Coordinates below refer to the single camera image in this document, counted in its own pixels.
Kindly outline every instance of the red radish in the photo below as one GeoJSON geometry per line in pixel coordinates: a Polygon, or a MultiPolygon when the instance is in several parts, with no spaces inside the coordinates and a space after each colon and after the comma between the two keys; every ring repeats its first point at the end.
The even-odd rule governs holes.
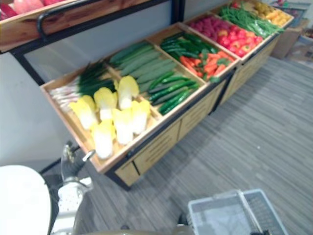
{"type": "Polygon", "coordinates": [[[0,3],[0,9],[1,9],[0,20],[4,20],[17,15],[17,13],[8,4],[0,3]]]}

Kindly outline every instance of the vegetable display stand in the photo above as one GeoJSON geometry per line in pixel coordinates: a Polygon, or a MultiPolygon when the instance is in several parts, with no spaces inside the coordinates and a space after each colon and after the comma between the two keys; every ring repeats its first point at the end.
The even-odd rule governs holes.
{"type": "MultiPolygon", "coordinates": [[[[170,56],[171,58],[173,58],[175,61],[177,60],[180,60],[181,58],[179,58],[179,56],[177,58],[175,58],[174,54],[172,52],[178,52],[179,54],[181,55],[185,55],[185,57],[187,59],[190,59],[190,56],[192,57],[195,57],[195,58],[198,58],[199,62],[201,60],[203,60],[203,56],[202,55],[202,52],[203,52],[203,47],[204,49],[209,52],[208,53],[208,57],[209,56],[214,56],[213,54],[214,53],[218,53],[218,51],[221,51],[224,53],[224,55],[226,56],[225,60],[228,60],[229,58],[231,58],[231,61],[229,60],[228,63],[227,63],[227,66],[224,66],[224,68],[220,71],[220,72],[217,72],[217,74],[214,75],[214,77],[216,79],[219,79],[219,78],[222,78],[224,77],[226,74],[228,74],[231,70],[234,69],[234,67],[238,64],[239,62],[239,59],[233,55],[232,53],[229,53],[228,51],[225,51],[223,49],[222,46],[220,46],[219,44],[216,44],[210,40],[206,40],[202,35],[197,35],[196,33],[194,33],[192,30],[190,30],[187,26],[185,26],[184,24],[182,23],[176,23],[160,32],[158,32],[157,34],[155,35],[152,35],[150,37],[148,37],[147,39],[148,41],[160,46],[165,52],[167,52],[166,54],[168,56],[170,56]],[[179,42],[182,42],[182,43],[185,43],[186,41],[186,37],[190,37],[192,36],[191,40],[196,40],[197,42],[194,42],[194,44],[191,43],[191,41],[187,42],[187,43],[191,43],[191,46],[197,46],[197,48],[195,48],[195,51],[191,51],[191,46],[189,46],[189,44],[187,45],[187,51],[185,52],[184,50],[181,51],[179,50],[176,50],[176,49],[169,49],[167,50],[167,48],[170,48],[170,47],[176,47],[178,46],[177,44],[179,42]],[[169,45],[167,42],[169,42],[169,40],[172,40],[174,39],[174,41],[169,45]]],[[[200,71],[200,75],[199,75],[199,71],[194,71],[193,68],[189,67],[188,65],[184,64],[184,67],[189,70],[189,71],[193,71],[193,73],[195,73],[195,75],[199,78],[199,79],[202,79],[202,80],[205,80],[205,81],[209,81],[209,77],[208,79],[206,79],[204,77],[204,74],[206,73],[206,71],[200,71]]]]}
{"type": "MultiPolygon", "coordinates": [[[[220,27],[217,26],[217,29],[219,30],[219,32],[215,32],[217,34],[216,42],[213,41],[211,38],[209,38],[207,35],[199,32],[199,30],[191,27],[193,24],[196,24],[197,22],[199,22],[199,21],[201,21],[203,19],[207,19],[209,17],[214,17],[214,18],[217,18],[217,19],[221,19],[218,15],[215,15],[214,13],[208,11],[208,12],[200,14],[200,15],[192,18],[192,19],[186,20],[184,22],[184,24],[186,24],[189,27],[190,31],[194,32],[195,34],[197,34],[197,35],[199,35],[199,36],[201,36],[203,38],[205,38],[211,44],[218,45],[219,47],[223,48],[223,50],[227,51],[227,53],[230,53],[234,57],[238,58],[238,60],[240,60],[241,63],[246,62],[249,58],[251,58],[251,56],[256,54],[274,36],[274,35],[271,35],[271,36],[266,37],[265,39],[261,38],[260,42],[254,42],[254,40],[252,40],[253,41],[253,46],[248,46],[249,47],[248,51],[245,52],[244,54],[242,54],[242,56],[240,56],[240,54],[238,54],[236,52],[236,50],[233,50],[232,47],[234,47],[235,49],[238,48],[237,51],[239,51],[241,49],[241,47],[245,47],[246,45],[249,45],[251,43],[251,42],[249,42],[249,43],[245,44],[245,43],[242,43],[241,41],[242,40],[249,40],[249,39],[251,39],[251,37],[246,37],[244,35],[244,39],[240,39],[240,38],[238,38],[238,36],[234,35],[235,39],[234,40],[229,40],[229,42],[227,42],[227,45],[229,45],[229,46],[228,46],[228,48],[226,48],[227,47],[226,45],[224,45],[224,46],[221,45],[221,44],[223,44],[225,42],[220,42],[220,38],[223,36],[223,33],[225,33],[226,36],[228,34],[231,34],[231,32],[229,32],[229,31],[232,30],[232,26],[230,26],[228,29],[223,29],[223,28],[220,28],[220,27]]],[[[229,25],[235,25],[235,24],[233,24],[232,22],[229,22],[229,21],[223,20],[223,22],[227,22],[229,25]]]]}
{"type": "Polygon", "coordinates": [[[223,94],[220,104],[227,101],[243,84],[245,84],[267,61],[269,55],[274,50],[279,36],[276,36],[268,45],[266,45],[260,52],[258,52],[247,63],[238,67],[225,93],[223,94]]]}
{"type": "MultiPolygon", "coordinates": [[[[152,46],[159,52],[160,58],[170,58],[158,46],[152,46]]],[[[151,116],[144,132],[135,135],[135,138],[126,145],[119,144],[114,140],[113,154],[110,157],[103,160],[95,155],[91,159],[98,172],[104,173],[126,190],[211,112],[224,88],[225,79],[221,79],[218,83],[207,84],[191,74],[180,63],[174,62],[174,64],[176,65],[174,71],[194,81],[198,84],[198,88],[165,115],[157,111],[158,105],[150,106],[151,116]]],[[[121,81],[120,70],[108,65],[106,67],[108,72],[105,76],[121,81]]],[[[62,109],[52,95],[52,90],[71,83],[85,69],[86,67],[81,68],[62,78],[50,81],[42,85],[41,89],[77,143],[83,151],[87,152],[95,148],[91,133],[83,128],[81,120],[72,110],[62,109]]],[[[139,95],[137,100],[145,100],[143,96],[145,94],[139,95]]]]}
{"type": "MultiPolygon", "coordinates": [[[[0,51],[4,52],[25,44],[27,42],[33,41],[40,38],[40,35],[36,28],[36,23],[38,17],[56,7],[61,7],[67,5],[68,3],[74,3],[77,0],[45,0],[47,5],[43,5],[40,0],[38,2],[41,4],[37,9],[21,13],[10,18],[0,21],[1,28],[1,40],[0,40],[0,51]]],[[[70,9],[61,13],[57,13],[47,17],[43,23],[43,29],[45,34],[55,33],[74,25],[81,24],[86,21],[96,19],[98,17],[119,11],[121,9],[143,3],[149,0],[98,0],[88,3],[87,5],[70,9]]],[[[12,7],[15,11],[26,11],[28,8],[26,6],[17,6],[13,3],[13,0],[5,0],[1,2],[2,4],[8,4],[8,7],[12,7]]]]}

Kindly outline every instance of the wooden produce bin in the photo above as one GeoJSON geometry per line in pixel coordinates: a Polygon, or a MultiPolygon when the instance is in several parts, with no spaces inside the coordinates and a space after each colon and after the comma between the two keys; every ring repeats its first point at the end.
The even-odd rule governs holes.
{"type": "Polygon", "coordinates": [[[274,50],[279,36],[276,35],[268,45],[266,45],[260,52],[254,57],[248,60],[244,65],[238,67],[233,77],[231,78],[229,85],[225,93],[223,94],[220,104],[223,104],[228,100],[243,84],[245,84],[267,61],[269,55],[274,50]]]}
{"type": "MultiPolygon", "coordinates": [[[[154,45],[161,52],[160,57],[170,58],[164,51],[154,45]]],[[[225,80],[207,84],[190,73],[179,62],[175,71],[183,76],[198,82],[200,87],[193,92],[184,102],[175,107],[166,115],[161,115],[157,107],[151,106],[151,117],[148,120],[147,129],[127,145],[113,142],[113,155],[105,160],[94,156],[92,164],[99,173],[104,173],[122,188],[128,190],[139,177],[161,159],[183,136],[195,127],[212,110],[225,85],[225,80]]],[[[120,71],[108,67],[108,74],[116,80],[120,80],[120,71]]],[[[50,81],[41,86],[41,89],[55,109],[67,129],[74,136],[84,152],[94,149],[94,142],[89,131],[83,129],[78,117],[71,110],[63,111],[52,98],[50,91],[73,81],[84,68],[67,74],[60,79],[50,81]]]]}
{"type": "MultiPolygon", "coordinates": [[[[36,27],[38,17],[47,10],[75,1],[61,1],[0,21],[0,51],[5,52],[40,38],[36,27]]],[[[55,33],[146,1],[149,0],[99,0],[48,17],[44,21],[43,29],[46,34],[55,33]]],[[[13,0],[4,0],[2,3],[14,8],[13,0]]]]}
{"type": "Polygon", "coordinates": [[[215,17],[221,18],[220,16],[218,16],[217,14],[212,13],[211,11],[207,11],[203,14],[200,14],[196,17],[193,17],[189,20],[184,21],[184,24],[188,26],[189,30],[194,32],[195,34],[201,36],[202,38],[204,38],[205,40],[207,40],[209,43],[215,45],[215,46],[219,46],[220,48],[222,48],[224,51],[227,51],[228,54],[232,55],[233,57],[237,58],[238,60],[240,60],[241,63],[246,62],[253,54],[255,54],[260,48],[262,48],[266,43],[268,43],[271,38],[273,36],[269,36],[267,38],[265,38],[260,44],[258,44],[254,49],[252,49],[251,51],[249,51],[246,55],[244,55],[243,57],[240,57],[238,55],[236,55],[235,53],[231,52],[230,50],[228,50],[227,48],[223,47],[222,45],[220,45],[219,43],[213,41],[212,39],[208,38],[207,36],[203,35],[202,33],[196,31],[195,29],[190,27],[190,24],[193,22],[196,22],[202,18],[205,18],[207,16],[213,15],[215,17]]]}
{"type": "MultiPolygon", "coordinates": [[[[157,34],[153,35],[153,36],[150,36],[147,38],[147,40],[151,43],[154,43],[158,46],[160,46],[160,44],[162,43],[162,41],[170,36],[173,36],[177,33],[180,33],[180,32],[186,32],[186,33],[189,33],[189,34],[193,34],[193,35],[196,35],[198,36],[200,39],[202,39],[204,42],[209,42],[210,44],[212,44],[214,47],[216,47],[217,49],[219,50],[222,50],[224,51],[226,54],[230,55],[231,57],[234,58],[234,61],[232,63],[230,63],[222,72],[220,72],[217,77],[224,77],[226,74],[228,74],[231,70],[234,69],[234,67],[236,67],[236,65],[239,63],[239,59],[237,56],[233,55],[233,53],[229,53],[228,51],[224,50],[224,47],[222,47],[221,45],[211,41],[211,40],[207,40],[206,37],[204,37],[202,34],[197,34],[195,33],[194,31],[190,30],[189,27],[187,27],[186,25],[182,24],[182,23],[176,23],[174,25],[171,25],[170,27],[158,32],[157,34]]],[[[172,58],[174,61],[177,62],[177,60],[175,58],[173,58],[171,55],[169,55],[168,53],[166,53],[164,51],[164,53],[172,58]]]]}

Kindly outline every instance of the white object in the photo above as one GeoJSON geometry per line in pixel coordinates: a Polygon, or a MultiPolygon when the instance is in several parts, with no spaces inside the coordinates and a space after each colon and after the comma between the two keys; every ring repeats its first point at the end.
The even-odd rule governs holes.
{"type": "Polygon", "coordinates": [[[51,201],[41,175],[26,166],[7,165],[0,167],[0,179],[0,234],[47,234],[51,201]]]}

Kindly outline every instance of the wooden crate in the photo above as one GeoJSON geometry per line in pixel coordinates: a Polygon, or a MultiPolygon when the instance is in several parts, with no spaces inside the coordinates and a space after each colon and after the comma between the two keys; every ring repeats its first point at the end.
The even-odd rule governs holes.
{"type": "Polygon", "coordinates": [[[218,15],[216,15],[216,14],[210,12],[210,11],[207,11],[207,12],[205,12],[205,13],[203,13],[203,14],[201,14],[201,15],[198,15],[198,16],[192,18],[192,19],[189,19],[189,20],[184,21],[184,24],[186,24],[186,25],[188,26],[188,28],[189,28],[190,31],[192,31],[192,32],[194,32],[195,34],[197,34],[197,35],[201,36],[202,38],[206,39],[206,40],[207,40],[208,42],[210,42],[211,44],[213,44],[213,45],[219,45],[221,48],[223,48],[223,50],[227,51],[228,54],[231,54],[233,57],[235,57],[235,58],[237,58],[238,60],[240,60],[241,63],[246,62],[246,61],[251,57],[251,55],[252,55],[253,53],[255,53],[257,50],[259,50],[261,47],[263,47],[263,46],[264,46],[268,41],[270,41],[271,38],[274,36],[274,35],[271,35],[271,36],[265,38],[265,39],[264,39],[259,45],[257,45],[253,50],[249,51],[245,56],[240,57],[240,56],[236,55],[235,53],[232,53],[230,50],[228,50],[227,48],[223,47],[223,46],[220,45],[219,43],[214,42],[212,39],[208,38],[207,36],[203,35],[202,33],[196,31],[195,29],[193,29],[192,27],[189,26],[192,22],[196,22],[196,21],[198,21],[198,20],[200,20],[200,19],[202,19],[202,18],[204,18],[204,17],[207,17],[207,16],[209,16],[209,15],[214,15],[215,17],[220,18],[218,15]]]}
{"type": "Polygon", "coordinates": [[[182,116],[178,140],[181,140],[212,111],[224,85],[225,81],[221,82],[216,88],[214,88],[214,90],[202,98],[182,116]]]}
{"type": "MultiPolygon", "coordinates": [[[[85,67],[79,69],[76,72],[65,75],[62,78],[50,81],[42,85],[41,89],[44,95],[46,96],[47,100],[51,104],[51,106],[54,108],[54,110],[57,112],[60,119],[65,124],[66,128],[73,135],[73,137],[75,138],[79,146],[82,148],[84,152],[88,152],[95,148],[90,131],[86,131],[82,127],[80,120],[78,119],[78,117],[72,110],[69,112],[63,111],[49,93],[50,90],[61,87],[73,81],[77,75],[81,74],[81,72],[84,71],[84,69],[85,67]]],[[[119,77],[115,77],[114,74],[111,74],[111,77],[119,80],[119,77]]],[[[127,145],[121,145],[116,140],[114,140],[113,141],[113,156],[109,157],[108,159],[102,160],[98,158],[98,156],[96,155],[91,159],[92,163],[94,164],[95,168],[98,171],[104,172],[108,170],[110,167],[112,167],[114,164],[116,164],[119,160],[121,160],[127,154],[127,152],[133,146],[138,144],[140,140],[157,125],[157,123],[159,123],[159,116],[157,113],[155,113],[153,109],[151,110],[151,114],[152,115],[149,117],[148,122],[147,122],[146,130],[140,135],[136,136],[131,143],[127,145]]]]}
{"type": "Polygon", "coordinates": [[[220,104],[228,100],[243,84],[245,84],[264,65],[273,51],[279,37],[264,47],[256,56],[238,68],[230,80],[220,104]]]}
{"type": "Polygon", "coordinates": [[[176,121],[134,156],[134,163],[140,174],[145,173],[174,147],[178,140],[179,127],[180,121],[176,121]]]}
{"type": "MultiPolygon", "coordinates": [[[[162,43],[162,41],[165,38],[168,38],[170,36],[173,36],[177,33],[180,32],[186,32],[186,33],[190,33],[193,35],[198,35],[197,33],[195,33],[194,31],[190,30],[190,27],[187,27],[186,25],[182,24],[182,23],[176,23],[150,37],[147,38],[147,40],[155,45],[158,46],[159,50],[163,51],[159,46],[162,43]]],[[[198,35],[203,41],[208,41],[205,39],[205,37],[200,34],[198,35]]],[[[225,70],[223,70],[222,72],[220,72],[217,77],[224,77],[227,73],[229,73],[239,62],[238,57],[233,56],[233,53],[229,53],[227,50],[225,50],[221,45],[217,44],[217,43],[212,43],[212,41],[208,41],[210,44],[212,44],[213,46],[215,46],[216,48],[218,48],[219,50],[224,51],[225,53],[227,53],[228,55],[232,56],[235,60],[230,63],[227,68],[225,70]]],[[[163,51],[164,54],[166,54],[169,58],[172,58],[174,61],[177,62],[177,60],[175,58],[173,58],[171,55],[169,55],[168,53],[166,53],[165,51],[163,51]]]]}
{"type": "MultiPolygon", "coordinates": [[[[65,0],[0,21],[0,51],[4,52],[38,39],[40,37],[36,28],[38,16],[54,7],[75,1],[65,0]]],[[[43,24],[43,29],[46,34],[55,33],[145,1],[149,0],[100,0],[48,17],[43,24]]],[[[3,1],[10,5],[12,2],[13,0],[3,1]]]]}
{"type": "Polygon", "coordinates": [[[121,178],[128,186],[135,183],[140,175],[138,174],[133,162],[127,162],[115,171],[117,176],[121,178]]]}
{"type": "MultiPolygon", "coordinates": [[[[193,75],[187,68],[185,68],[181,63],[179,63],[177,60],[175,60],[169,54],[167,54],[165,51],[163,51],[159,46],[157,46],[157,45],[155,45],[153,43],[151,43],[151,44],[154,46],[155,50],[157,50],[157,51],[159,51],[161,53],[161,55],[160,55],[161,59],[171,59],[171,60],[173,60],[177,64],[177,66],[173,69],[173,71],[175,71],[177,73],[180,73],[184,77],[187,77],[187,78],[189,78],[189,79],[191,79],[193,81],[196,81],[199,84],[199,88],[198,88],[197,91],[193,92],[183,103],[181,103],[181,105],[178,105],[176,108],[174,108],[172,111],[170,111],[169,113],[167,113],[165,115],[165,118],[167,118],[168,116],[171,116],[174,112],[176,112],[178,109],[180,109],[181,106],[183,106],[185,103],[188,103],[191,99],[193,99],[200,91],[202,91],[204,89],[206,83],[201,78],[193,75]]],[[[108,68],[109,68],[109,71],[111,73],[113,73],[115,76],[121,78],[121,75],[120,75],[121,71],[120,70],[118,70],[117,68],[111,67],[109,64],[108,64],[108,68]]],[[[140,94],[139,98],[144,99],[144,97],[146,97],[146,95],[147,95],[147,93],[140,94]]],[[[162,117],[162,114],[160,114],[157,111],[158,107],[160,107],[160,106],[161,106],[161,104],[153,106],[152,109],[155,111],[155,113],[157,115],[162,117]]]]}

